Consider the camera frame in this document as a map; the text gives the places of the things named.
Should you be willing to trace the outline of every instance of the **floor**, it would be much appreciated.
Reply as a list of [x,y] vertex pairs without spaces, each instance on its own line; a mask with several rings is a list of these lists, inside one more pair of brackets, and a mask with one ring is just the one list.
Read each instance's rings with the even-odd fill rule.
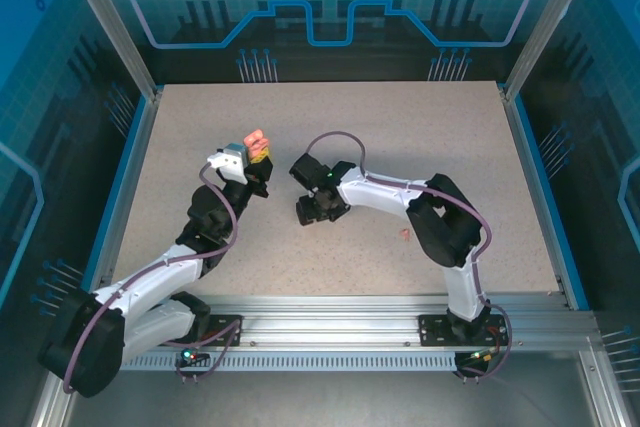
[[[346,130],[367,145],[367,169],[451,177],[492,227],[481,258],[487,292],[557,290],[522,168],[493,82],[168,85],[151,135],[114,280],[161,255],[182,231],[209,154],[256,128],[272,141],[270,197],[251,200],[238,243],[195,294],[442,293],[442,272],[401,231],[407,220],[353,209],[336,223],[298,224],[303,189],[288,175],[317,135]],[[357,161],[349,139],[314,147]]]

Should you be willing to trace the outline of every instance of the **blue trim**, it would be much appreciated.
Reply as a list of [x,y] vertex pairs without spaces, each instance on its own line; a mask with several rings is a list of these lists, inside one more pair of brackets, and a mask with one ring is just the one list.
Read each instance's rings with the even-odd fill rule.
[[529,123],[529,117],[527,116],[527,112],[524,108],[524,103],[522,102],[520,95],[516,96],[515,104],[516,109],[518,110],[518,115],[520,116],[520,121],[522,122],[522,127],[529,150],[531,152],[531,156],[533,157],[533,163],[535,165],[538,178],[540,179],[542,193],[544,195],[545,201],[547,202],[549,213],[551,214],[551,222],[553,223],[553,227],[558,238],[560,252],[567,267],[567,275],[569,276],[569,282],[571,285],[567,285],[565,287],[570,288],[573,291],[573,295],[576,299],[576,304],[579,310],[589,310],[589,303],[587,302],[587,297],[584,293],[582,282],[580,281],[578,268],[576,267],[575,260],[573,259],[573,254],[571,253],[571,248],[569,247],[569,240],[567,239],[567,234],[564,231],[564,226],[562,225],[562,220],[560,219],[560,213],[558,212],[558,206],[556,205],[555,198],[553,197],[553,193],[551,191],[551,184],[549,184],[549,179],[545,174],[544,164],[542,163],[540,151],[538,150],[538,144],[536,143],[536,139],[533,136],[533,130],[531,129],[531,124]]
[[40,218],[40,214],[42,213],[42,209],[44,208],[44,193],[42,192],[42,182],[40,181],[40,174],[38,174],[38,171],[31,164],[29,164],[29,162],[16,154],[3,142],[0,142],[0,153],[6,155],[11,162],[18,166],[20,170],[31,177],[31,181],[33,182],[33,189],[36,192],[36,206],[31,212],[29,223],[22,233],[22,238],[20,239],[18,248],[16,249],[15,254],[13,254],[13,259],[11,260],[11,264],[9,265],[9,270],[7,271],[7,275],[2,281],[2,287],[0,287],[0,309],[2,309],[4,301],[7,298],[7,294],[9,293],[9,287],[11,287],[13,279],[16,276],[16,272],[18,271],[18,267],[20,266],[20,262],[22,261],[22,257],[24,256],[24,252],[25,250],[27,250],[29,240],[31,240],[33,231],[36,228],[36,224],[38,223],[38,219]]
[[133,149],[133,143],[138,135],[140,120],[142,119],[142,114],[145,111],[146,107],[146,100],[143,96],[141,96],[140,101],[138,102],[136,113],[133,116],[131,128],[129,129],[127,142],[124,144],[124,150],[122,151],[122,157],[120,158],[120,163],[118,164],[116,176],[113,179],[113,184],[111,185],[111,192],[109,192],[107,205],[105,206],[104,213],[102,214],[102,220],[100,221],[100,227],[98,227],[96,240],[93,242],[93,248],[91,249],[91,255],[89,256],[89,262],[87,263],[87,270],[85,271],[84,277],[82,279],[81,287],[87,291],[91,288],[93,276],[96,274],[96,268],[98,267],[98,258],[100,257],[102,246],[104,245],[104,239],[107,235],[107,229],[109,228],[111,217],[113,216],[113,210],[116,205],[116,200],[120,195],[122,180],[124,179],[124,172],[125,170],[127,170],[129,158],[131,157],[131,151]]

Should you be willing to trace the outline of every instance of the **metal post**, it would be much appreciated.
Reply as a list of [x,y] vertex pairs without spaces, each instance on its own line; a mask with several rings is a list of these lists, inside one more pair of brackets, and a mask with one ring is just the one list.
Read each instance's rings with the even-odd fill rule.
[[150,102],[156,97],[156,84],[144,64],[127,28],[111,0],[87,0],[98,22],[122,59],[140,93]]
[[60,379],[51,373],[47,374],[40,401],[31,421],[31,427],[64,425],[74,397],[64,393]]
[[540,58],[540,54],[542,54],[542,51],[549,42],[551,35],[553,35],[571,1],[572,0],[549,0],[547,3],[505,83],[507,100],[514,99],[520,92],[520,89],[527,80],[538,58]]
[[580,351],[579,356],[599,425],[612,427],[637,425],[633,412],[627,409],[624,402],[607,353],[593,347],[596,346]]

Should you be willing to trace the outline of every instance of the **aluminum frame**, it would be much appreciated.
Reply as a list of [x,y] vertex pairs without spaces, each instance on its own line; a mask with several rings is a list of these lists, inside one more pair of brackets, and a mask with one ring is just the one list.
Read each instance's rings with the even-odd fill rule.
[[563,287],[563,293],[567,296],[567,301],[572,309],[579,308],[579,302],[576,297],[576,289],[582,290],[582,286],[575,286],[569,275],[569,269],[567,266],[567,260],[562,253],[562,247],[558,240],[558,233],[551,217],[551,210],[547,204],[542,183],[536,171],[535,162],[533,160],[532,148],[527,141],[524,125],[522,119],[518,113],[514,100],[503,99],[505,114],[507,121],[511,127],[513,134],[513,141],[520,157],[520,163],[524,172],[527,185],[529,186],[529,193],[533,201],[533,207],[538,216],[538,222],[540,223],[540,229],[542,230],[542,236],[545,244],[547,245],[547,251],[549,258],[551,259],[551,265],[554,271],[561,280]]
[[[174,372],[175,350],[150,351],[123,364],[120,371]],[[206,372],[220,359],[220,352],[183,372]],[[455,372],[454,352],[227,352],[220,372]]]
[[149,102],[156,98],[156,83],[142,60],[112,0],[87,0],[100,25],[129,71],[140,93]]
[[572,0],[549,0],[527,39],[505,83],[506,98],[513,101],[524,85]]
[[[550,0],[539,19],[531,38],[518,58],[507,81],[506,97],[512,101],[524,84],[553,30],[571,0]],[[156,86],[138,53],[126,27],[111,0],[88,0],[101,25],[109,35],[118,54],[132,75],[142,94],[156,100]],[[98,268],[92,287],[108,281],[109,265],[117,257],[126,218],[131,206],[137,179],[153,126],[157,103],[141,121],[131,153],[116,208],[104,240]],[[507,109],[516,145],[525,174],[533,179],[532,196],[536,209],[542,208],[544,198],[535,192],[535,170],[527,157],[521,124],[515,110]],[[553,231],[545,234],[550,252],[556,251]],[[565,281],[561,255],[554,262]],[[566,293],[569,302],[570,284]],[[390,296],[390,297],[216,297],[207,299],[217,312],[245,315],[241,350],[269,349],[270,351],[349,351],[357,349],[385,352],[407,352],[419,347],[415,316],[442,313],[446,308],[445,296]],[[562,294],[505,294],[492,300],[503,305],[511,314],[514,326],[514,352],[528,350],[578,351],[585,370],[586,382],[592,395],[594,408],[601,425],[625,426],[631,424],[622,394],[609,364],[597,325],[591,312],[570,311]],[[62,392],[62,382],[49,374],[35,411],[32,427],[59,426],[70,417],[74,398]]]

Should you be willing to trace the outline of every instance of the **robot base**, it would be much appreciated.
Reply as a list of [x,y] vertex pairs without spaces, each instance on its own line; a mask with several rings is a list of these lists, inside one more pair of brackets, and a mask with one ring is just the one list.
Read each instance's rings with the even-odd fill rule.
[[509,336],[502,315],[489,315],[488,309],[473,323],[460,326],[451,315],[420,315],[420,345],[422,347],[495,347],[506,346]]
[[229,336],[233,335],[234,339],[231,341],[231,344],[229,344],[229,346],[238,347],[240,345],[240,332],[242,331],[242,320],[243,320],[243,317],[241,315],[210,314],[206,321],[206,327],[202,329],[203,330],[202,336],[200,336],[198,339],[188,338],[187,336],[185,336],[181,339],[176,339],[173,342],[178,344],[189,344],[191,342],[195,342],[196,340],[203,341],[203,340],[206,340],[208,337],[211,337],[217,334],[232,322],[239,321],[240,325],[238,326],[238,329],[235,332],[229,332],[223,335],[222,337],[220,337],[219,339],[216,339],[207,343],[206,345],[206,347],[224,347],[227,341],[229,340]]

